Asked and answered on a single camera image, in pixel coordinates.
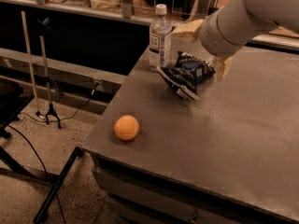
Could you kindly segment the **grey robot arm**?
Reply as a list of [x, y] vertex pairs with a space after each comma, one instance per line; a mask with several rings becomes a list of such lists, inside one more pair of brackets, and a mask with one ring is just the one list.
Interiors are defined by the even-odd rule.
[[213, 56], [217, 80], [228, 73], [234, 55], [257, 35], [278, 27], [299, 32], [299, 0], [231, 0], [205, 19], [183, 23], [173, 37], [200, 41]]

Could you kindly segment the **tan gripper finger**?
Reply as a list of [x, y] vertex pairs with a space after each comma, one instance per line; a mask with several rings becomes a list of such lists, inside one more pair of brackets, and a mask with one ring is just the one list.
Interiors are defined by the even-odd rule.
[[194, 41], [199, 33], [203, 19], [183, 23], [176, 27], [171, 33], [172, 38], [182, 38]]
[[215, 57], [213, 59], [213, 65], [216, 71], [216, 79], [218, 81], [222, 81], [225, 76], [227, 75], [233, 58], [221, 58], [221, 57]]

